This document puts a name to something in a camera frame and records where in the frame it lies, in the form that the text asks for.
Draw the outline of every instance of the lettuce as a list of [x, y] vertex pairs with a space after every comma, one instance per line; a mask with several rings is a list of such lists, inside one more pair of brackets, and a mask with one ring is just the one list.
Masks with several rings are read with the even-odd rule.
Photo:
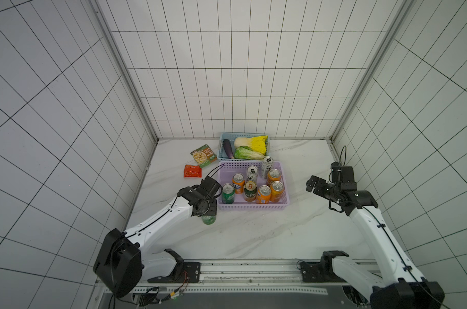
[[237, 147], [235, 151], [235, 158], [246, 160], [262, 160], [264, 158], [264, 154], [250, 150], [247, 147]]

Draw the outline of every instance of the metal frame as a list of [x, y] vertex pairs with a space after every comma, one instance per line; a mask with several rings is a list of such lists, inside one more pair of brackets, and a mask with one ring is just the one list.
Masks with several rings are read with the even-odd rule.
[[[188, 285], [186, 293], [306, 293], [328, 295], [325, 287], [349, 285], [347, 282], [304, 283], [298, 260], [186, 260], [200, 262], [198, 283]], [[353, 260], [363, 270], [380, 274], [374, 260]], [[156, 284], [140, 282], [134, 293], [145, 293], [150, 287], [160, 286], [161, 292], [172, 292], [181, 283]], [[111, 291], [101, 282], [96, 283], [88, 309], [97, 309], [104, 294]]]
[[400, 26], [403, 24], [403, 21], [408, 16], [410, 9], [412, 9], [416, 1], [417, 0], [403, 0], [402, 5], [400, 9], [398, 10], [397, 15], [395, 16], [393, 22], [391, 23], [390, 28], [388, 28], [386, 32], [385, 38], [381, 41], [381, 44], [379, 45], [378, 50], [374, 54], [374, 57], [372, 58], [370, 65], [366, 69], [366, 73], [364, 73], [364, 76], [360, 80], [359, 85], [357, 86], [357, 89], [352, 95], [352, 98], [350, 99], [350, 102], [347, 108], [345, 109], [343, 116], [338, 122], [335, 132], [330, 137], [331, 140], [334, 140], [338, 136], [338, 133], [340, 133], [340, 131], [342, 130], [343, 125], [348, 120], [350, 112], [354, 109], [357, 102], [359, 102], [360, 97], [364, 93], [364, 90], [366, 89], [367, 85], [371, 81], [372, 76], [374, 75], [378, 66], [383, 60], [386, 52], [388, 51], [391, 43], [393, 42], [393, 39], [397, 35], [397, 32]]
[[101, 13], [101, 7], [99, 6], [99, 3], [97, 0], [86, 0], [86, 1], [91, 6], [91, 9], [94, 15], [96, 15], [96, 19], [98, 20], [99, 26], [103, 30], [103, 35], [111, 47], [110, 49], [113, 54], [113, 57], [117, 60], [117, 65], [120, 71], [122, 71], [123, 80], [125, 81], [129, 89], [131, 90], [132, 96], [134, 100], [137, 102], [137, 106], [139, 107], [139, 112], [141, 113], [143, 118], [146, 120], [146, 125], [149, 128], [149, 131], [151, 132], [151, 138], [153, 139], [153, 142], [155, 143], [155, 147], [156, 147], [156, 145], [158, 144], [158, 140], [159, 140], [158, 136], [156, 135], [156, 131], [151, 125], [151, 121], [149, 119], [149, 116], [146, 113], [144, 104], [142, 100], [140, 99], [140, 96], [138, 95], [138, 92], [135, 88], [132, 78], [130, 77], [129, 72], [127, 71], [125, 67], [124, 60], [122, 58], [122, 55], [120, 54], [117, 44], [115, 43], [115, 40], [113, 39], [113, 34], [110, 31], [110, 27], [108, 26], [108, 23], [106, 22], [105, 17]]

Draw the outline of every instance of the green soda can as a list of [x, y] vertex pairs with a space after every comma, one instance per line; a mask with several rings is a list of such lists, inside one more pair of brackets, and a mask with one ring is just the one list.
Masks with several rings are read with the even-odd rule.
[[224, 204], [233, 204], [235, 200], [235, 189], [231, 183], [227, 183], [223, 186], [222, 201]]
[[216, 221], [216, 216], [202, 216], [201, 219], [206, 225], [212, 225]]

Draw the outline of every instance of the orange soda can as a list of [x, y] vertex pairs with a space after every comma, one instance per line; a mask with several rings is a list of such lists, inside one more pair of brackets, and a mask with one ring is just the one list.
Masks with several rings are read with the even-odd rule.
[[281, 172], [277, 169], [271, 169], [267, 173], [267, 185], [271, 185], [272, 182], [279, 182], [281, 179]]
[[269, 201], [272, 203], [278, 203], [284, 191], [285, 191], [285, 188], [283, 187], [283, 183], [272, 182], [271, 183], [271, 197], [269, 198]]
[[258, 194], [256, 195], [256, 203], [267, 204], [269, 203], [270, 197], [271, 197], [271, 189], [267, 185], [262, 185], [258, 189]]
[[232, 183], [233, 183], [233, 187], [235, 188], [235, 194], [244, 193], [244, 184], [245, 184], [244, 175], [242, 175], [241, 173], [236, 173], [235, 175], [233, 175]]

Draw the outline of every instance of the sprite can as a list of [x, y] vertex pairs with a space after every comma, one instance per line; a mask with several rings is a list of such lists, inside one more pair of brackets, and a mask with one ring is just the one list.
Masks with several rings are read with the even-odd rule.
[[227, 183], [223, 186], [222, 201], [225, 204], [233, 204], [235, 200], [235, 189], [231, 183]]

